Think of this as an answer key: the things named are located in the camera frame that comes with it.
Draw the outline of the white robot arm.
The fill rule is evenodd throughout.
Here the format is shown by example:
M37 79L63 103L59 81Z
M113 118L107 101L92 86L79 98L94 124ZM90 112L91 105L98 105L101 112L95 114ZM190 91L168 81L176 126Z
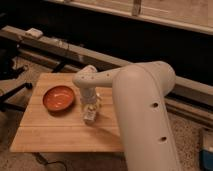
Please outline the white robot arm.
M164 97L175 85L166 62L134 63L99 72L89 65L73 77L82 102L110 87L128 171L182 171Z

